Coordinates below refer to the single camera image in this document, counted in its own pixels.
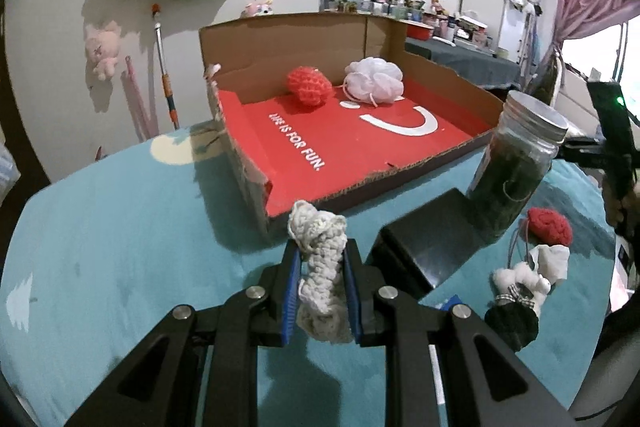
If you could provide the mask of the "black fluffy pompom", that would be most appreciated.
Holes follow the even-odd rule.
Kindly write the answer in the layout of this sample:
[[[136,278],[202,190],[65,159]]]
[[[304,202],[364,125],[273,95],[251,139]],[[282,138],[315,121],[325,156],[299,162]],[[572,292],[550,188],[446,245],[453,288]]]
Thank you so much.
[[[539,333],[538,315],[525,303],[495,305],[485,313],[484,320],[514,352],[527,347]]]

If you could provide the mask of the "white fluffy bunny clip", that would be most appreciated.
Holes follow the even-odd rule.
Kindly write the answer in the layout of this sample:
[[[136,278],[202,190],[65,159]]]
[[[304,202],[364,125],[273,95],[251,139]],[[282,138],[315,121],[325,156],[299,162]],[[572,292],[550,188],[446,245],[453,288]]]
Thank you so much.
[[[551,293],[551,283],[526,262],[518,262],[513,268],[497,269],[491,280],[497,289],[497,305],[517,303],[540,317],[541,308]]]

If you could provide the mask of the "cream crochet scrunchie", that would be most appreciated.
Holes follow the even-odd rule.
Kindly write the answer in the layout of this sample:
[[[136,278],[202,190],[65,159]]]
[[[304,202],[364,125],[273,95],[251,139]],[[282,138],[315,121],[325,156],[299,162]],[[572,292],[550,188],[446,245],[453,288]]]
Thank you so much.
[[[346,229],[344,216],[306,200],[294,202],[288,216],[288,235],[307,270],[298,283],[296,323],[314,340],[334,345],[352,341],[342,268]]]

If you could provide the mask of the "white translucent pouch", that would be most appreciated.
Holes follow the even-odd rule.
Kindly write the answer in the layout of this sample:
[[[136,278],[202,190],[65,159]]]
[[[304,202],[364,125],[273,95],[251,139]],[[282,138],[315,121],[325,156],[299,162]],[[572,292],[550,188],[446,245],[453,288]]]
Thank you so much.
[[[534,270],[551,285],[567,280],[570,248],[564,245],[537,245],[528,252]]]

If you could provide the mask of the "red bunny sponge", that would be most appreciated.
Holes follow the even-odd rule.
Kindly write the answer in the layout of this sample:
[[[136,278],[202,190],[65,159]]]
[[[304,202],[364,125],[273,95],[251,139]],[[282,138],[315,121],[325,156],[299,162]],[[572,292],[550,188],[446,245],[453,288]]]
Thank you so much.
[[[526,211],[525,217],[518,222],[518,226],[513,232],[508,255],[506,256],[506,266],[512,265],[513,254],[519,239],[523,239],[528,245],[529,239],[533,237],[538,243],[548,246],[562,245],[570,247],[573,242],[573,229],[570,222],[554,209],[533,207]]]

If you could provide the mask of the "white mesh bath pouf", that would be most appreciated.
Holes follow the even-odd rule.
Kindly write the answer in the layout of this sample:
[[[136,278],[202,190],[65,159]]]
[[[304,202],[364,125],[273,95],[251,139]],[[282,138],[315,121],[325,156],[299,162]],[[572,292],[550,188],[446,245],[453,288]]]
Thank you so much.
[[[369,56],[345,68],[342,89],[349,100],[378,107],[404,96],[403,79],[404,74],[395,63]]]

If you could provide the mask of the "coral crochet scrubber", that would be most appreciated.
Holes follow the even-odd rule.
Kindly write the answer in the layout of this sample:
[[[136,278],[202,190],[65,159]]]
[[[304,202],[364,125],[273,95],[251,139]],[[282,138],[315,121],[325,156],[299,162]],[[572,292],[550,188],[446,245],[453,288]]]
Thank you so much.
[[[288,91],[308,107],[323,105],[333,93],[331,81],[319,69],[310,66],[300,66],[291,70],[286,76],[286,85]]]

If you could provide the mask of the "black patterned box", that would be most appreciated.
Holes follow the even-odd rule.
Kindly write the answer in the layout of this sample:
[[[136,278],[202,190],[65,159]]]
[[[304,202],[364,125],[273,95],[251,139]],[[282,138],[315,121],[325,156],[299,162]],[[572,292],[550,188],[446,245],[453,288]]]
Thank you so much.
[[[452,188],[384,225],[366,263],[386,284],[420,299],[485,246],[475,206]]]

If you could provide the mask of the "teal plush table cover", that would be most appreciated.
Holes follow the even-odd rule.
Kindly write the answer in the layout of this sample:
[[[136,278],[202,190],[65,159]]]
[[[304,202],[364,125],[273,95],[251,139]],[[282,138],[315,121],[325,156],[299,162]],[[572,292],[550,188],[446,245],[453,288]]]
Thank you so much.
[[[32,197],[13,233],[1,280],[1,369],[39,426],[62,426],[111,369],[174,306],[204,309],[280,260],[255,225],[209,124],[191,129],[198,161],[167,164],[153,142],[108,156]],[[369,254],[378,230],[451,187],[465,192],[482,151],[345,212]],[[600,191],[555,161],[530,200],[570,220],[568,280],[542,307],[537,339],[518,355],[564,407],[598,341],[614,267]],[[458,296],[480,316],[489,277],[506,265],[511,230],[477,251],[423,300]],[[384,351],[307,339],[259,352],[259,426],[384,426]]]

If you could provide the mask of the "large jar dark contents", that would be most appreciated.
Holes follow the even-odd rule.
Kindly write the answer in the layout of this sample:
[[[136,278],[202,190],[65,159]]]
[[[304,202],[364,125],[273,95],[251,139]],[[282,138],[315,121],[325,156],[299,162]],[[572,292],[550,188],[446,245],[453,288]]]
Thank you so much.
[[[549,171],[567,129],[566,119],[554,108],[520,91],[508,93],[466,191],[489,242],[518,219]]]

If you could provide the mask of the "red cardboard box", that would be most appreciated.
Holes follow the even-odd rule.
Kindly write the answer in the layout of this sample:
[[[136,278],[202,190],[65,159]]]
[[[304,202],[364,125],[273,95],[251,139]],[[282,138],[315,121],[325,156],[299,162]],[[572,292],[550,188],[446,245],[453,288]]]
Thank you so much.
[[[332,212],[367,202],[484,146],[502,104],[452,69],[405,49],[387,17],[302,13],[240,18],[200,30],[214,123],[246,205],[264,234],[284,229],[299,199]],[[373,56],[404,74],[404,96],[349,100],[345,68]],[[333,86],[321,106],[288,91],[300,66]]]

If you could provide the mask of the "dark cloth side table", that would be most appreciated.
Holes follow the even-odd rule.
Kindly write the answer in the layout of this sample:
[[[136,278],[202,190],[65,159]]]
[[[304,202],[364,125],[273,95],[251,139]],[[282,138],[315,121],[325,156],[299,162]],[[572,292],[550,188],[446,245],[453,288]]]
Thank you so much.
[[[503,58],[450,46],[435,38],[406,38],[405,49],[421,55],[437,65],[448,67],[460,77],[483,89],[523,89],[520,66]]]

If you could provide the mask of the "red bowl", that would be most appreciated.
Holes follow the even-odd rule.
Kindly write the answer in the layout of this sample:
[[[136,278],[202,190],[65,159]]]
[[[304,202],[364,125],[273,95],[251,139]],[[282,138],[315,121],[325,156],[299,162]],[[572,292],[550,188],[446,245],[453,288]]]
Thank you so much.
[[[434,35],[434,27],[414,22],[413,20],[405,20],[405,24],[407,26],[407,37],[411,39],[416,39],[420,41],[430,40]]]

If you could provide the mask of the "pink fox plush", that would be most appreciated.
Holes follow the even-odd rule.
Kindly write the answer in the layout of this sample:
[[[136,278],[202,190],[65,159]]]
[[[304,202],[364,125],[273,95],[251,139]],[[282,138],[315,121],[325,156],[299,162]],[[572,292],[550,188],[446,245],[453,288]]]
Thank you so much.
[[[253,0],[245,5],[241,12],[242,18],[250,18],[256,16],[266,16],[273,14],[272,0]]]

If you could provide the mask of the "pink curtain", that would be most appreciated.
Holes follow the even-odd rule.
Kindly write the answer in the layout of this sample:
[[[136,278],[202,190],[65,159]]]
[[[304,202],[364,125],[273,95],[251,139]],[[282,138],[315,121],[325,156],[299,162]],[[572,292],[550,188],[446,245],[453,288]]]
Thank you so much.
[[[553,9],[541,14],[549,26],[541,36],[538,63],[544,64],[548,52],[567,40],[591,37],[638,16],[639,0],[553,0]]]

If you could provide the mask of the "orange handled mop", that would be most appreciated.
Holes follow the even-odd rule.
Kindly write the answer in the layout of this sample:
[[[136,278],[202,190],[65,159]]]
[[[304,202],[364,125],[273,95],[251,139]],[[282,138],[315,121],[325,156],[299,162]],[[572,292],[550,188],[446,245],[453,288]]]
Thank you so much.
[[[163,92],[168,107],[169,118],[175,130],[180,128],[178,113],[176,109],[174,92],[171,89],[170,77],[166,65],[165,50],[163,44],[162,22],[160,21],[160,6],[157,3],[152,5],[152,17],[154,22],[155,44],[157,57],[160,62],[160,75],[162,76]]]

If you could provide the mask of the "pink plush on wall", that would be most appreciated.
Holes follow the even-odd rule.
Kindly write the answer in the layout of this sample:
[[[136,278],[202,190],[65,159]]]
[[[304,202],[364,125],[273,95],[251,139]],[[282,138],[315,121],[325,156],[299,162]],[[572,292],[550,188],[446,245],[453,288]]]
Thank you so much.
[[[115,75],[122,28],[114,20],[103,27],[86,27],[85,49],[97,80],[111,80]]]

